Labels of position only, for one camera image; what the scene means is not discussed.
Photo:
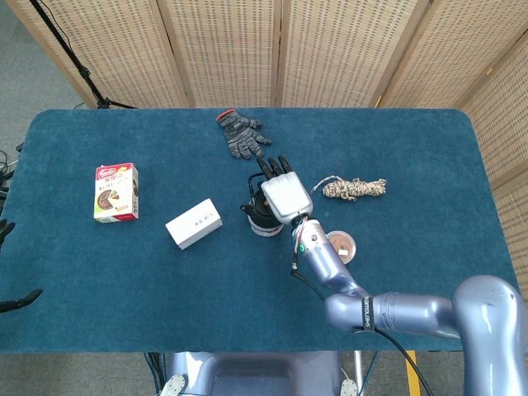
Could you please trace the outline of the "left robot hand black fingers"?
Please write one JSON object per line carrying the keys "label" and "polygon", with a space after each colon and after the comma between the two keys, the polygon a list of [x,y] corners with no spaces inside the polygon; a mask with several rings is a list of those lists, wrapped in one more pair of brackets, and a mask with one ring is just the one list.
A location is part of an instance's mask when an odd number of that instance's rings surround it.
{"label": "left robot hand black fingers", "polygon": [[[1,244],[4,243],[6,236],[14,228],[14,222],[8,222],[6,219],[1,219]],[[36,289],[20,299],[4,300],[1,302],[1,313],[4,314],[18,309],[23,309],[37,300],[42,295],[42,293],[42,289]]]}

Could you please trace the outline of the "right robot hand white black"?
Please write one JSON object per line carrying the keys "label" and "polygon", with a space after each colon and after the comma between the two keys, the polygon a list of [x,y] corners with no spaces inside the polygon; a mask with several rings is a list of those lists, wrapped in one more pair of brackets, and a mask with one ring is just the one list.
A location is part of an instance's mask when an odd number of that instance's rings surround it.
{"label": "right robot hand white black", "polygon": [[257,164],[266,178],[261,190],[272,214],[281,224],[298,226],[312,214],[313,202],[297,173],[284,155],[257,158]]}

